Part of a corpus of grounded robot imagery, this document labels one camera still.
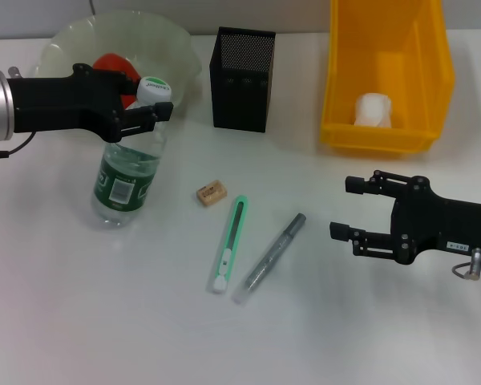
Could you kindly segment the white paper ball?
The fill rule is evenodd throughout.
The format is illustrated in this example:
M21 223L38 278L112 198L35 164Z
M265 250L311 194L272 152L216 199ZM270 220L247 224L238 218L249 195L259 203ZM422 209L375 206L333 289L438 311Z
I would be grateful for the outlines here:
M365 93L355 104L354 124L376 128L391 127L392 102L388 95Z

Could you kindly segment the yellow plastic bin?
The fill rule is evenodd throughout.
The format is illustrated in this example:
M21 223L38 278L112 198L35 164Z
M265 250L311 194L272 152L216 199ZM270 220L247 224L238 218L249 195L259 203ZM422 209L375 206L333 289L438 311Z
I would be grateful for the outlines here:
M442 0L330 0L321 142L425 152L442 134L454 85ZM356 102L367 93L390 98L390 126L356 125Z

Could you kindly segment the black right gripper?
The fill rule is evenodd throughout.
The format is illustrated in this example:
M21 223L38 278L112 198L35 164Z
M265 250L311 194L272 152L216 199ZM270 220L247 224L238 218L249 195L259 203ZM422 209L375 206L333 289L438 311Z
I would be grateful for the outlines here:
M468 256L473 249L481 249L481 204L441 197L424 176L375 170L368 180L347 176L345 187L347 193L395 198L390 235L329 224L331 238L351 242L355 256L395 259L409 265L427 250Z

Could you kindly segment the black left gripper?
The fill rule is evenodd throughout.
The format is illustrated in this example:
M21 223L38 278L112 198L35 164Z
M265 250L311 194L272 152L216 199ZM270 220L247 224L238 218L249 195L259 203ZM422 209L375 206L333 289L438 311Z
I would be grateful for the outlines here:
M76 63L62 78L9 78L14 110L14 132L82 129L108 143L152 132L168 122L172 102L127 109L121 96L135 95L138 80L123 71L101 70Z

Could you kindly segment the red-orange fruit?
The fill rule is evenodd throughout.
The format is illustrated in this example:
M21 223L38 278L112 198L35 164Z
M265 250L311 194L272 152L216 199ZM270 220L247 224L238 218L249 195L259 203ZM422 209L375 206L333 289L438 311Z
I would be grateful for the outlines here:
M122 72L133 83L135 83L135 91L133 94L121 94L121 101L124 109L130 107L136 101L137 87L141 76L133 65L124 57L115 53L107 53L99 57L92 65L94 70L116 71Z

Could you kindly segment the grey marker pen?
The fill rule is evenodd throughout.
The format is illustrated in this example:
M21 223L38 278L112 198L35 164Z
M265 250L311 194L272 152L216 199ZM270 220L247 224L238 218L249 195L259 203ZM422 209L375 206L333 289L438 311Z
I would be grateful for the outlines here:
M303 213L298 213L293 218L280 236L270 246L265 255L253 267L252 271L245 277L244 281L238 286L232 297L236 304L241 305L246 303L248 298L258 289L260 284L280 260L283 253L293 242L293 239L301 230L305 221L306 216Z

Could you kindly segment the black mesh pen holder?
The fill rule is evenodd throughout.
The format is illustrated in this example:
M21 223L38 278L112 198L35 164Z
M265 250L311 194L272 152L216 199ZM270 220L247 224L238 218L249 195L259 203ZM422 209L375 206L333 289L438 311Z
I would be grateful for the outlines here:
M264 133L276 34L221 26L209 64L216 128Z

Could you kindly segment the tan eraser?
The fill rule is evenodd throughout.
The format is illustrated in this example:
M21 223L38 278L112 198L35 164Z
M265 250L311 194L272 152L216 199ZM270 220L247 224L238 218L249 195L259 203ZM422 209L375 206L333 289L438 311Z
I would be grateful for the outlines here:
M214 180L196 191L198 201L205 207L216 204L227 195L227 189L219 180Z

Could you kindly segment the pale green glass fruit plate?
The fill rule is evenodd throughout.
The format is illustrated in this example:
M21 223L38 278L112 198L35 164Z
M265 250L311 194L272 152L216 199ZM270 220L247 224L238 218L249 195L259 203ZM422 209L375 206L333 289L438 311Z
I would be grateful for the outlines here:
M141 78L162 79L172 89L173 115L201 73L190 34L173 21L134 10L115 10L73 22L45 46L37 78L68 76L76 63L90 66L104 54L127 59Z

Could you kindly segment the green utility knife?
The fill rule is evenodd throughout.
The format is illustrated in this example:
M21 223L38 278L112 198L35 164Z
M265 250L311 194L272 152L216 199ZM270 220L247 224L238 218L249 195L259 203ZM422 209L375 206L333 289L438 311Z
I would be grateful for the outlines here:
M248 208L246 195L239 195L232 203L208 281L208 291L212 294L225 294L228 290Z

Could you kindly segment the clear water bottle green label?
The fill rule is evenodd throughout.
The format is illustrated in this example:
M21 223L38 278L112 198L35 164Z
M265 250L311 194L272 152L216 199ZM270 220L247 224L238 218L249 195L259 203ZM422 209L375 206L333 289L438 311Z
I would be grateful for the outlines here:
M92 197L103 222L126 225L142 209L164 152L165 125L159 121L150 132L105 145Z

